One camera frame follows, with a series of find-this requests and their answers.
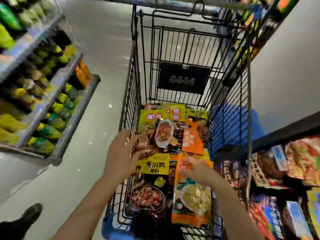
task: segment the shopping cart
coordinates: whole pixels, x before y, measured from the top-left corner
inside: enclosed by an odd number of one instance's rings
[[[198,1],[194,6],[204,4]],[[221,28],[227,34],[221,34]],[[241,52],[234,49],[237,33],[245,31],[247,42]],[[245,51],[252,30],[237,20],[211,18],[192,13],[155,9],[137,11],[131,19],[132,49],[123,97],[119,130],[137,132],[140,110],[146,103],[182,103],[193,109],[206,109],[211,138],[206,147],[220,169],[219,153],[246,166],[250,152],[250,62]],[[131,176],[119,185],[109,201],[103,221],[105,239],[146,238],[134,233],[134,221],[157,231],[157,222],[126,215],[131,192]],[[222,218],[214,198],[213,218],[207,227],[180,225],[184,238],[223,239]]]

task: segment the grocery shelf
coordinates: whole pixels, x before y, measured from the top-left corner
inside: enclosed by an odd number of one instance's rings
[[[28,32],[16,41],[16,46],[0,55],[0,84],[29,56],[33,50],[49,36],[62,19],[61,12],[47,16],[42,23],[28,29]]]
[[[72,75],[79,59],[82,54],[76,54],[64,68],[58,70],[52,78],[50,84],[50,91],[42,98],[41,102],[33,109],[33,111],[22,119],[22,123],[27,125],[27,128],[17,132],[17,138],[10,143],[15,148],[22,148],[26,145],[27,140],[30,138],[40,121],[45,117],[49,108],[52,106],[57,96],[60,94],[66,81]]]
[[[94,74],[93,77],[94,77],[94,80],[89,84],[89,86],[84,91],[82,98],[80,99],[79,104],[75,108],[74,113],[72,114],[72,117],[70,118],[68,124],[66,125],[66,129],[62,132],[62,135],[54,151],[46,159],[51,161],[54,166],[57,166],[62,162],[63,154],[65,153],[68,147],[68,144],[74,132],[76,131],[79,121],[81,120],[82,115],[84,114],[91,100],[91,97],[98,86],[98,83],[101,81],[99,75]]]

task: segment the black sign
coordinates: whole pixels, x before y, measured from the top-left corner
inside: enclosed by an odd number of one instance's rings
[[[210,68],[161,61],[158,89],[203,94],[210,75]]]

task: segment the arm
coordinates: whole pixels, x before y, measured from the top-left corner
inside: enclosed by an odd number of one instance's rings
[[[181,171],[184,177],[191,178],[202,186],[209,186],[214,191],[228,239],[264,240],[230,184],[205,161],[193,157],[188,157],[185,161],[193,165],[193,170]]]
[[[89,240],[109,199],[118,184],[134,172],[140,153],[130,160],[130,153],[137,135],[125,145],[131,130],[122,130],[111,142],[102,177],[98,179],[80,204],[71,213],[66,222],[58,229],[51,240]]]

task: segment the hand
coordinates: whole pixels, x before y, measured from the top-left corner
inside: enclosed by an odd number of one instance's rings
[[[102,178],[107,177],[109,180],[118,184],[125,180],[129,174],[134,173],[139,155],[143,151],[135,153],[131,159],[130,154],[134,144],[142,135],[136,135],[126,143],[131,132],[130,129],[123,129],[111,142],[106,156]]]
[[[206,163],[206,161],[194,158],[187,157],[183,160],[185,163],[190,163],[193,165],[193,169],[182,169],[180,173],[185,178],[190,178],[193,181],[201,184],[202,186],[213,187],[215,178],[219,178],[220,175]]]

